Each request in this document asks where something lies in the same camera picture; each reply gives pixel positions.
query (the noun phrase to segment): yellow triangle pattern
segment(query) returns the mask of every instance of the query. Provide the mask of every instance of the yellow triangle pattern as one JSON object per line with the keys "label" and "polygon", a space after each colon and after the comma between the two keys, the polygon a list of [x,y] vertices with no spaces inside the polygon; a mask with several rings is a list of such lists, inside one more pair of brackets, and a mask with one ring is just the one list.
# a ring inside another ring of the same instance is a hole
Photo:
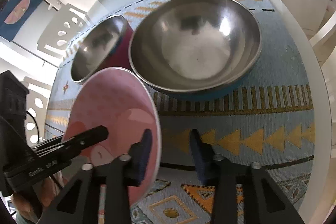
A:
{"label": "yellow triangle pattern", "polygon": [[[179,150],[189,154],[189,133],[190,129],[186,129],[181,134],[169,134],[165,129],[162,130],[163,143],[170,143]],[[301,148],[302,138],[314,143],[315,141],[315,125],[312,123],[306,131],[302,132],[302,126],[299,124],[296,126],[290,134],[285,136],[285,127],[281,126],[273,134],[264,139],[264,129],[260,128],[249,137],[241,140],[241,130],[237,129],[232,133],[226,135],[220,140],[216,141],[216,130],[211,129],[201,136],[204,143],[210,145],[219,145],[225,150],[230,151],[233,155],[239,156],[240,146],[245,145],[253,151],[263,154],[263,144],[268,143],[275,149],[284,152],[285,141],[288,141],[295,145],[297,148]]]}

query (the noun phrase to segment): stainless steel bowl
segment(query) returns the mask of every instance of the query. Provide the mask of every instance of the stainless steel bowl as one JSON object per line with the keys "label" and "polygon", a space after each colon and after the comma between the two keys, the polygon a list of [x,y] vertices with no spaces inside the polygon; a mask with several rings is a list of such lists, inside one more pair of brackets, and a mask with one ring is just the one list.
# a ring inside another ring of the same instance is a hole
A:
{"label": "stainless steel bowl", "polygon": [[127,49],[132,29],[127,20],[114,15],[94,27],[81,43],[71,67],[71,78],[74,82],[83,84],[95,72],[108,67],[105,65],[107,58],[115,52],[120,44],[124,45],[124,56],[118,56],[118,61],[114,66],[127,67]]}
{"label": "stainless steel bowl", "polygon": [[254,15],[234,0],[172,0],[133,33],[134,72],[164,93],[221,89],[242,78],[261,52]]}

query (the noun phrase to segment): blue patterned tablecloth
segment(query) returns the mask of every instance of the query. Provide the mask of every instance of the blue patterned tablecloth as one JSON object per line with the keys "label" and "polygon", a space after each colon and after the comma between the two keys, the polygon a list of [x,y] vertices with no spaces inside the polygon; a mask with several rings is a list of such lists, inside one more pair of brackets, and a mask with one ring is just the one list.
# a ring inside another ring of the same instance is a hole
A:
{"label": "blue patterned tablecloth", "polygon": [[[135,29],[152,10],[169,0],[137,0],[111,14],[123,15]],[[303,201],[314,158],[314,109],[298,49],[269,0],[237,0],[256,16],[263,49],[239,87],[211,101],[181,101],[150,87],[162,128],[162,164],[150,194],[132,207],[134,223],[201,223],[210,221],[214,189],[203,187],[189,152],[189,131],[231,161],[258,161],[296,209]],[[65,132],[81,86],[71,81],[70,67],[80,38],[67,49],[51,91],[46,134]],[[237,185],[239,223],[243,197]]]}

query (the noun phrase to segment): glossy white tabletop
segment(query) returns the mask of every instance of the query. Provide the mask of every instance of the glossy white tabletop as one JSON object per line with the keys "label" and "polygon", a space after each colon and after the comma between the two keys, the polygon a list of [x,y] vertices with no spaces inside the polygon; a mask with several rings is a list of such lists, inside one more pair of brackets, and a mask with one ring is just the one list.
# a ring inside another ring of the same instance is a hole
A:
{"label": "glossy white tabletop", "polygon": [[[89,11],[92,22],[135,0],[99,0]],[[315,115],[315,157],[308,189],[299,213],[305,223],[311,219],[322,194],[327,177],[331,153],[331,114],[325,81],[307,37],[281,0],[270,0],[280,13],[289,33],[293,37],[305,66]]]}

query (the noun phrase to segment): oval hole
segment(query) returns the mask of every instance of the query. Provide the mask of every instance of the oval hole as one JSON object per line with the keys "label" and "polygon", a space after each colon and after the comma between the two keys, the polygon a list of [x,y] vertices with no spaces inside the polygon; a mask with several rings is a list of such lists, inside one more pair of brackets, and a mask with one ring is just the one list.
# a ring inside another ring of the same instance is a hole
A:
{"label": "oval hole", "polygon": [[39,108],[43,108],[43,103],[40,98],[35,98],[35,105]]}
{"label": "oval hole", "polygon": [[33,115],[33,117],[36,117],[36,112],[32,108],[28,109],[28,112]]}
{"label": "oval hole", "polygon": [[32,135],[31,137],[30,137],[30,142],[31,143],[37,143],[37,140],[38,140],[38,136],[37,135]]}
{"label": "oval hole", "polygon": [[61,37],[61,36],[65,35],[65,34],[67,34],[67,32],[65,32],[65,31],[59,31],[57,34],[58,34],[58,36]]}
{"label": "oval hole", "polygon": [[57,45],[58,45],[58,46],[63,46],[63,45],[66,44],[66,43],[67,43],[67,41],[66,41],[66,40],[63,40],[63,39],[57,41]]}
{"label": "oval hole", "polygon": [[35,124],[32,122],[27,123],[26,128],[27,130],[33,130],[35,127]]}

